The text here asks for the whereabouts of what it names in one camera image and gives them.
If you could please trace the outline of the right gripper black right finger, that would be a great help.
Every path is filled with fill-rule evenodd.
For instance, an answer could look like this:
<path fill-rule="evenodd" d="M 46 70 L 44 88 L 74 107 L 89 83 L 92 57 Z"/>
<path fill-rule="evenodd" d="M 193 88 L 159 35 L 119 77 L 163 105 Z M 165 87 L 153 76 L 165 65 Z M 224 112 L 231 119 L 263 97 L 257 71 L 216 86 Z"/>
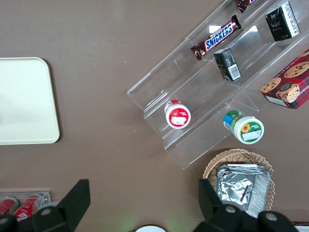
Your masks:
<path fill-rule="evenodd" d="M 207 179 L 199 180 L 198 201 L 205 220 L 199 224 L 199 232 L 257 231 L 257 219 L 242 211 L 239 206 L 223 203 Z"/>

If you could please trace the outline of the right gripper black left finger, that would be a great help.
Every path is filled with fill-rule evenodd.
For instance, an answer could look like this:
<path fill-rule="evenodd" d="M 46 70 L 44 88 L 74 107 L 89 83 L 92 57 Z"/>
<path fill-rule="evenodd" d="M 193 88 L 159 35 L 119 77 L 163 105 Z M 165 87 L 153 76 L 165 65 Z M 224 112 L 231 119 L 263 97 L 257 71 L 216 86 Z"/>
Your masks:
<path fill-rule="evenodd" d="M 57 204 L 17 224 L 18 232 L 73 232 L 90 206 L 88 179 L 81 179 Z"/>

